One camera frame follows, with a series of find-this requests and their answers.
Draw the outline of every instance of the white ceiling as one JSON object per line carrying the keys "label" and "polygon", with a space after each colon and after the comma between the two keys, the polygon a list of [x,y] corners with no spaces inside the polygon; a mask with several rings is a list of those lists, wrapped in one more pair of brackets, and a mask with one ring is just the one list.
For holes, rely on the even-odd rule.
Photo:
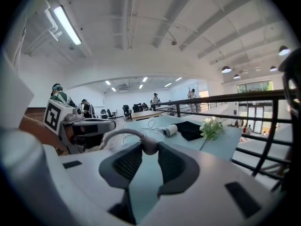
{"label": "white ceiling", "polygon": [[[64,6],[83,43],[74,46],[62,29],[58,42],[46,40],[33,53],[47,55],[62,65],[102,50],[152,45],[187,59],[195,57],[219,71],[228,65],[234,69],[232,73],[239,73],[258,64],[277,66],[281,45],[297,47],[285,20],[269,0],[48,1],[52,9]],[[28,30],[32,28],[29,20]],[[23,52],[31,37],[26,35]]]}
{"label": "white ceiling", "polygon": [[182,78],[178,81],[175,81],[176,77],[148,77],[146,82],[143,82],[144,77],[138,77],[138,78],[127,78],[122,80],[110,80],[111,85],[107,85],[104,81],[94,83],[91,86],[96,88],[97,90],[101,90],[102,92],[112,92],[112,87],[116,89],[116,91],[119,90],[153,90],[154,93],[156,92],[156,89],[170,89],[175,85],[178,85],[181,82],[186,81],[187,79]]}

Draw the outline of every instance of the fluorescent light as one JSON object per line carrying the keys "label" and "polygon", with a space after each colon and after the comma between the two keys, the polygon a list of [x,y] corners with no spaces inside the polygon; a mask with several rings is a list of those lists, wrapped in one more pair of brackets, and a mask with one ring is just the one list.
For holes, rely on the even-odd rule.
{"label": "fluorescent light", "polygon": [[64,29],[72,39],[72,41],[75,43],[75,45],[81,44],[81,40],[79,39],[78,35],[74,31],[74,28],[72,27],[62,5],[58,6],[53,10],[55,15],[57,16],[58,20],[60,20],[61,24],[63,25]]}

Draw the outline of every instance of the metal railing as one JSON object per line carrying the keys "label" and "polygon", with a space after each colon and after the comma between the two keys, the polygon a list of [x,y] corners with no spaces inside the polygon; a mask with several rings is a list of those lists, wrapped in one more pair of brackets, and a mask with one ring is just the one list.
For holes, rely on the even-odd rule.
{"label": "metal railing", "polygon": [[[213,103],[215,103],[215,107],[217,107],[219,105],[222,105],[225,102],[262,101],[262,100],[272,101],[272,118],[264,118],[264,117],[259,118],[259,117],[249,117],[249,116],[235,116],[235,115],[224,115],[224,114],[214,114],[214,113],[202,113],[202,109],[201,109],[202,107],[200,107],[200,109],[198,110],[198,105],[204,105],[204,103],[207,103],[208,107],[210,108],[210,105],[212,105]],[[266,142],[263,152],[261,154],[252,152],[252,151],[248,151],[246,149],[242,149],[239,147],[236,148],[236,151],[238,151],[238,152],[260,158],[256,167],[247,165],[245,163],[242,163],[242,162],[234,160],[234,159],[232,159],[231,161],[239,166],[242,166],[244,168],[251,170],[253,177],[255,177],[259,173],[259,174],[268,176],[270,178],[279,180],[279,183],[277,183],[272,188],[272,191],[274,191],[277,189],[277,187],[279,187],[281,185],[281,180],[283,179],[283,175],[278,175],[278,174],[273,174],[273,173],[267,172],[262,169],[262,165],[265,162],[265,160],[269,160],[269,161],[273,161],[278,164],[281,164],[285,167],[289,166],[291,164],[290,160],[271,157],[271,156],[268,156],[268,153],[270,151],[272,144],[293,146],[293,142],[274,139],[277,123],[289,123],[289,124],[293,125],[292,120],[278,118],[279,100],[285,100],[285,95],[284,95],[283,90],[260,91],[260,92],[250,92],[250,93],[230,94],[230,95],[221,95],[221,96],[213,96],[213,97],[205,97],[205,98],[169,101],[169,102],[164,102],[164,103],[159,103],[159,104],[152,104],[151,107],[154,111],[173,112],[177,115],[177,117],[181,117],[181,114],[184,114],[184,115],[188,114],[188,115],[201,115],[201,116],[215,116],[216,118],[228,118],[228,119],[235,119],[235,120],[271,122],[268,137],[258,137],[258,136],[248,135],[248,134],[241,135],[242,137],[245,137],[245,138]],[[156,107],[158,105],[160,105],[160,106],[173,105],[173,106],[175,106],[176,110],[170,111],[170,110],[160,109],[160,107]],[[195,112],[181,111],[181,109],[183,109],[183,107],[181,108],[180,105],[190,105],[188,107],[192,108],[192,110],[194,110],[193,106],[195,106],[196,110],[195,110]]]}

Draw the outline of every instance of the cable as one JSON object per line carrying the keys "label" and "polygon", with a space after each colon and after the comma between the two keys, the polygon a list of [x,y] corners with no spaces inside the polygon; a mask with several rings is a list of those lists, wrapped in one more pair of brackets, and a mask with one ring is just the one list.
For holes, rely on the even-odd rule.
{"label": "cable", "polygon": [[146,135],[142,134],[139,131],[133,130],[133,129],[120,129],[110,132],[106,138],[103,141],[103,145],[100,147],[100,149],[104,149],[107,146],[108,141],[119,134],[133,134],[140,138],[142,149],[147,155],[153,155],[158,151],[158,141],[147,137]]}
{"label": "cable", "polygon": [[[148,123],[148,128],[141,128],[141,129],[139,130],[139,132],[141,132],[142,130],[150,130],[150,131],[157,130],[157,131],[160,131],[159,128],[153,129],[153,127],[154,127],[155,124],[156,124],[156,120],[152,119],[152,120],[150,120],[149,123]],[[127,138],[127,137],[132,137],[132,136],[134,136],[134,135],[127,135],[127,136],[125,136],[125,137],[123,138],[123,141],[122,141],[123,144],[124,144],[124,139],[125,139],[125,138]]]}

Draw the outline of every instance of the black cloth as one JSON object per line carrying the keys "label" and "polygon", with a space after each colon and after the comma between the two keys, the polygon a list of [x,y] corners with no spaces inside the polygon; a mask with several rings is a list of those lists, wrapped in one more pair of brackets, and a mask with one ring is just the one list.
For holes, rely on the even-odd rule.
{"label": "black cloth", "polygon": [[201,136],[202,131],[199,130],[200,126],[197,124],[185,121],[174,125],[177,126],[178,131],[181,133],[182,137],[184,137],[188,141],[203,137]]}
{"label": "black cloth", "polygon": [[87,113],[84,114],[85,118],[90,118],[89,109],[90,109],[90,105],[88,103],[86,103],[84,106],[84,111],[87,111]]}

